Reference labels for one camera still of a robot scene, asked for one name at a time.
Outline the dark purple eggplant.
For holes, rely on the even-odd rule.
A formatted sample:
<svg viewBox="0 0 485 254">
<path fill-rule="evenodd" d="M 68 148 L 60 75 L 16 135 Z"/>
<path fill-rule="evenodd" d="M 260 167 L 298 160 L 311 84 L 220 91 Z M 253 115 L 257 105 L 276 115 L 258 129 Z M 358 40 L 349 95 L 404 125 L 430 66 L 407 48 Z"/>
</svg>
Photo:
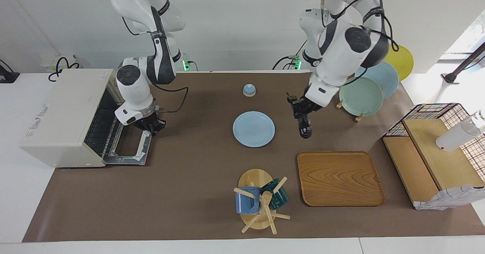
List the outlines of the dark purple eggplant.
<svg viewBox="0 0 485 254">
<path fill-rule="evenodd" d="M 313 130 L 311 126 L 311 121 L 308 118 L 307 114 L 300 114 L 297 117 L 298 127 L 299 127 L 299 135 L 303 139 L 308 139 L 311 137 Z"/>
</svg>

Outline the glass oven door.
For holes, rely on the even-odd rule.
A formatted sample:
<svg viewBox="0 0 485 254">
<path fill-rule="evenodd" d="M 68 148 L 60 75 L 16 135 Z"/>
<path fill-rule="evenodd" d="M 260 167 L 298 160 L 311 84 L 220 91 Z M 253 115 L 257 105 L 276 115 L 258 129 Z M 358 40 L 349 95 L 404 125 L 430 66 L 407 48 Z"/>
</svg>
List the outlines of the glass oven door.
<svg viewBox="0 0 485 254">
<path fill-rule="evenodd" d="M 152 135 L 147 131 L 112 133 L 102 149 L 102 162 L 106 165 L 144 166 L 151 140 Z"/>
</svg>

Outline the light blue round plate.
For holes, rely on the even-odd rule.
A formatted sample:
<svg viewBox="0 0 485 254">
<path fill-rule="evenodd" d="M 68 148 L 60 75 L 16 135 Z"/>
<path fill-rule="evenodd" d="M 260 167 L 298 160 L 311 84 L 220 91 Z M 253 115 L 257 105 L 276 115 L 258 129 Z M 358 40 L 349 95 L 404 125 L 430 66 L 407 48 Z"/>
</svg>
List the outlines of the light blue round plate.
<svg viewBox="0 0 485 254">
<path fill-rule="evenodd" d="M 236 117 L 232 131 L 235 139 L 246 147 L 263 147 L 275 135 L 275 125 L 267 114 L 249 111 Z"/>
</svg>

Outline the metal oven rack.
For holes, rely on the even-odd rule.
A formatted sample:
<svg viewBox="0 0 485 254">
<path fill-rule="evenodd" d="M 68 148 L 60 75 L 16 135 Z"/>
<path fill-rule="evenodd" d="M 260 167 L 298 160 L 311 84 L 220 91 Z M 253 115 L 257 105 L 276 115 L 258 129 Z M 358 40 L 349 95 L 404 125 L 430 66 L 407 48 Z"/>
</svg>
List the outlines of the metal oven rack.
<svg viewBox="0 0 485 254">
<path fill-rule="evenodd" d="M 120 124 L 115 115 L 118 107 L 106 89 L 84 139 L 84 143 L 101 157 L 109 154 L 114 147 Z"/>
</svg>

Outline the beige toaster oven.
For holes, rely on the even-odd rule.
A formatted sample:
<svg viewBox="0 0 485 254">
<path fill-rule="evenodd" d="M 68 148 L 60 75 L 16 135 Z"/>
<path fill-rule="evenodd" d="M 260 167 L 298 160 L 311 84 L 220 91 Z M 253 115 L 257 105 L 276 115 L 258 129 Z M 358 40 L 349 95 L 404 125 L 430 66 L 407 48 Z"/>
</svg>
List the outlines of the beige toaster oven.
<svg viewBox="0 0 485 254">
<path fill-rule="evenodd" d="M 84 139 L 105 90 L 122 101 L 113 69 L 65 69 L 19 147 L 53 168 L 106 166 Z"/>
</svg>

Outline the wooden plate rack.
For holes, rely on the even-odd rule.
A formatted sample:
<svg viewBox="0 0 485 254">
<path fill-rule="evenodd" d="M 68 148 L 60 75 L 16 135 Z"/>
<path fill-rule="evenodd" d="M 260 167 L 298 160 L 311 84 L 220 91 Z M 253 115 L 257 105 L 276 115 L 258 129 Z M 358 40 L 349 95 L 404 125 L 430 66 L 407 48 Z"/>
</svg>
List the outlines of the wooden plate rack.
<svg viewBox="0 0 485 254">
<path fill-rule="evenodd" d="M 359 121 L 362 120 L 362 118 L 364 118 L 364 114 L 365 113 L 360 113 L 359 115 L 356 115 L 356 114 L 352 114 L 351 112 L 349 112 L 344 106 L 343 106 L 343 102 L 344 100 L 339 100 L 339 102 L 336 104 L 336 109 L 338 110 L 342 110 L 348 114 L 351 114 L 352 116 L 354 116 L 354 122 L 358 123 Z"/>
</svg>

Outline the brown table mat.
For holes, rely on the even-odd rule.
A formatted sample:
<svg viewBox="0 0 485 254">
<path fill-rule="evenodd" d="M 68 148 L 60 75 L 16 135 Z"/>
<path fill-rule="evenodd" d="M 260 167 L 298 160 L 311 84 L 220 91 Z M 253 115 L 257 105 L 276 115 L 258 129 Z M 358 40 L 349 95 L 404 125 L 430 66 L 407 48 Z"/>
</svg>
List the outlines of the brown table mat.
<svg viewBox="0 0 485 254">
<path fill-rule="evenodd" d="M 151 141 L 145 166 L 56 169 L 23 237 L 24 242 L 104 240 L 227 240 L 273 237 L 269 228 L 241 233 L 233 188 L 249 169 L 288 179 L 289 202 L 276 219 L 277 238 L 484 235 L 471 205 L 415 210 L 381 136 L 413 104 L 400 87 L 377 114 L 358 123 L 336 109 L 338 97 L 310 114 L 303 139 L 286 93 L 301 95 L 306 73 L 180 73 L 170 88 L 189 87 L 180 112 L 163 114 L 165 129 Z M 256 95 L 246 97 L 246 84 Z M 246 147 L 232 131 L 237 116 L 267 114 L 272 141 Z M 301 200 L 296 157 L 310 151 L 366 151 L 386 202 L 376 207 L 308 207 Z"/>
</svg>

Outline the pale green plate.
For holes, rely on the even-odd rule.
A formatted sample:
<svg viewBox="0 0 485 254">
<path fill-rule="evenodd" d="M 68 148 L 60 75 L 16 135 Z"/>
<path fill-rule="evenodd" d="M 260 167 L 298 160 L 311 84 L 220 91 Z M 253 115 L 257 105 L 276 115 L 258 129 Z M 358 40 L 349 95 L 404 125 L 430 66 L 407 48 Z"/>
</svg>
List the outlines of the pale green plate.
<svg viewBox="0 0 485 254">
<path fill-rule="evenodd" d="M 341 87 L 339 100 L 348 113 L 354 116 L 371 116 L 380 110 L 383 92 L 373 80 L 360 78 Z"/>
</svg>

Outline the rectangular wooden tray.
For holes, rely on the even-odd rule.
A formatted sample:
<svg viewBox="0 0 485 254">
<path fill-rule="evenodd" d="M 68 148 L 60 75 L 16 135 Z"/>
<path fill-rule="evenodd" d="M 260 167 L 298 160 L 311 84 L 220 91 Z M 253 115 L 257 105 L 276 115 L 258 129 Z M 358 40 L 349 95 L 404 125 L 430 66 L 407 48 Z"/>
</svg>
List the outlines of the rectangular wooden tray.
<svg viewBox="0 0 485 254">
<path fill-rule="evenodd" d="M 374 161 L 365 151 L 300 152 L 296 159 L 302 201 L 309 207 L 386 202 Z"/>
</svg>

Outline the pale blue racked plate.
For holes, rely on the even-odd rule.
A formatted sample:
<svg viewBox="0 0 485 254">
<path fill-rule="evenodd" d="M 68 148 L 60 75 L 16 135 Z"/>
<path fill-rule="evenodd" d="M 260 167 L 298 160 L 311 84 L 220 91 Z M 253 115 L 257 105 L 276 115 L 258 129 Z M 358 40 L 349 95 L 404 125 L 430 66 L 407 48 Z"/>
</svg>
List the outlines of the pale blue racked plate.
<svg viewBox="0 0 485 254">
<path fill-rule="evenodd" d="M 393 95 L 399 84 L 397 71 L 385 61 L 368 68 L 364 78 L 371 79 L 379 85 L 384 99 Z"/>
</svg>

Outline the dark green mug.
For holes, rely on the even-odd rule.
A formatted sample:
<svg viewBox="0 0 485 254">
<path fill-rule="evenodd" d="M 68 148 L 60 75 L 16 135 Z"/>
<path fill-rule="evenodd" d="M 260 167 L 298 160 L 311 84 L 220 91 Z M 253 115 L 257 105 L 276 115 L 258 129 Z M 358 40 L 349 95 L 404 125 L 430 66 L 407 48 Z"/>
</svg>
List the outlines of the dark green mug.
<svg viewBox="0 0 485 254">
<path fill-rule="evenodd" d="M 279 183 L 280 178 L 275 178 L 269 183 L 263 185 L 263 187 L 260 189 L 260 195 L 262 195 L 265 191 L 269 191 L 270 193 L 272 193 L 272 199 L 269 203 L 270 210 L 280 209 L 289 201 L 288 194 L 286 193 L 284 187 L 280 187 L 280 189 L 276 193 L 274 193 L 274 189 Z"/>
</svg>

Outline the blue mug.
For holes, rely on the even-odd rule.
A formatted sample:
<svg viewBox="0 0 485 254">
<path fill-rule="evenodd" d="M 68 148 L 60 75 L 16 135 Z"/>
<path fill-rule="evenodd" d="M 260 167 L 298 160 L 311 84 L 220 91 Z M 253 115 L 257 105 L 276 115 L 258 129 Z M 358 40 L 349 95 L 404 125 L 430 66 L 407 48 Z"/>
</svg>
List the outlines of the blue mug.
<svg viewBox="0 0 485 254">
<path fill-rule="evenodd" d="M 256 214 L 260 210 L 260 187 L 235 187 L 236 212 L 239 214 Z"/>
</svg>

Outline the white power strip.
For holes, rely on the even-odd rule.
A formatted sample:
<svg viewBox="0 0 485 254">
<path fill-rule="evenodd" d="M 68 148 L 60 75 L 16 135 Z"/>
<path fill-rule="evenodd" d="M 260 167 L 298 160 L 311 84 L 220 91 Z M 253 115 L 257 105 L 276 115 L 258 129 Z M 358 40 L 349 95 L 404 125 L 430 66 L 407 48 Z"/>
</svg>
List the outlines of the white power strip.
<svg viewBox="0 0 485 254">
<path fill-rule="evenodd" d="M 66 60 L 61 60 L 59 65 L 57 66 L 57 62 L 61 57 L 65 57 Z M 81 62 L 75 58 L 75 55 L 43 55 L 42 62 L 40 66 L 43 68 L 45 73 L 54 73 L 56 71 L 56 67 L 60 71 L 61 69 L 67 69 L 70 66 L 79 67 L 80 69 L 83 68 Z"/>
</svg>

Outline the black clamp stand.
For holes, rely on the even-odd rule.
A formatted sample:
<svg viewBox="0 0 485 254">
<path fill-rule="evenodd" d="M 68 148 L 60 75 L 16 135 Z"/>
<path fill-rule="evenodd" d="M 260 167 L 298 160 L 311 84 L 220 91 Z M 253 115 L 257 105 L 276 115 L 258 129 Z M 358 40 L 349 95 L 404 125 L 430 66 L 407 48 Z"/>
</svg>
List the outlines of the black clamp stand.
<svg viewBox="0 0 485 254">
<path fill-rule="evenodd" d="M 19 76 L 19 72 L 15 72 L 9 64 L 0 59 L 0 83 L 14 83 Z"/>
</svg>

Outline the black slanted pole stand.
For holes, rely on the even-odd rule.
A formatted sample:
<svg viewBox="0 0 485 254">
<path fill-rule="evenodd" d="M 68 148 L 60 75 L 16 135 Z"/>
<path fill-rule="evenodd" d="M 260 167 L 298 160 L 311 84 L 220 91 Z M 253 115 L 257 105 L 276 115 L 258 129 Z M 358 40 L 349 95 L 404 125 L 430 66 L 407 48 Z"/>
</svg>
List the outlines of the black slanted pole stand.
<svg viewBox="0 0 485 254">
<path fill-rule="evenodd" d="M 471 55 L 467 59 L 465 59 L 459 66 L 451 73 L 448 74 L 441 74 L 442 80 L 444 83 L 447 84 L 458 84 L 455 82 L 457 76 L 462 71 L 469 69 L 476 64 L 479 64 L 480 61 L 485 59 L 485 42 L 483 42 L 476 50 L 474 50 Z"/>
</svg>

